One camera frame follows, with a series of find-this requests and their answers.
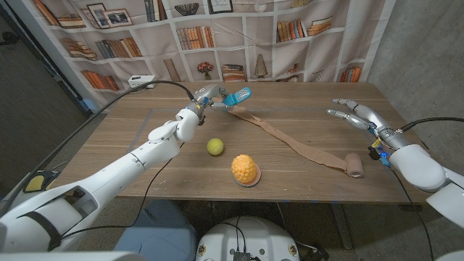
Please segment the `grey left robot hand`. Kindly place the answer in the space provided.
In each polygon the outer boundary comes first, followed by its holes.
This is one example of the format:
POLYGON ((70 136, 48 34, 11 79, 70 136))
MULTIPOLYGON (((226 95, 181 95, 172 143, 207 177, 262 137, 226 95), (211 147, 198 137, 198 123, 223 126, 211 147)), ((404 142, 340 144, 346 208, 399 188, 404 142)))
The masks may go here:
POLYGON ((204 109, 207 106, 211 106, 213 110, 217 111, 232 110, 232 106, 228 106, 222 101, 212 100, 218 95, 221 95, 221 97, 225 99, 229 93, 226 91, 225 87, 216 83, 203 86, 193 94, 194 99, 188 104, 187 108, 195 112, 200 120, 204 118, 204 109))

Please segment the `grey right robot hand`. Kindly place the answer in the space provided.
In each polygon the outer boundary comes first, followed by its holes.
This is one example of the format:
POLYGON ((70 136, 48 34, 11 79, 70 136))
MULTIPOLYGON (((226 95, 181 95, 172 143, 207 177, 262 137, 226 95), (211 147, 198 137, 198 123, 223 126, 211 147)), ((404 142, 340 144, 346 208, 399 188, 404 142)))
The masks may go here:
POLYGON ((384 145, 393 150, 410 145, 410 142, 396 132, 392 126, 370 107, 349 99, 334 99, 333 103, 346 105, 350 113, 327 109, 326 113, 346 120, 350 125, 361 130, 368 130, 379 138, 384 145))

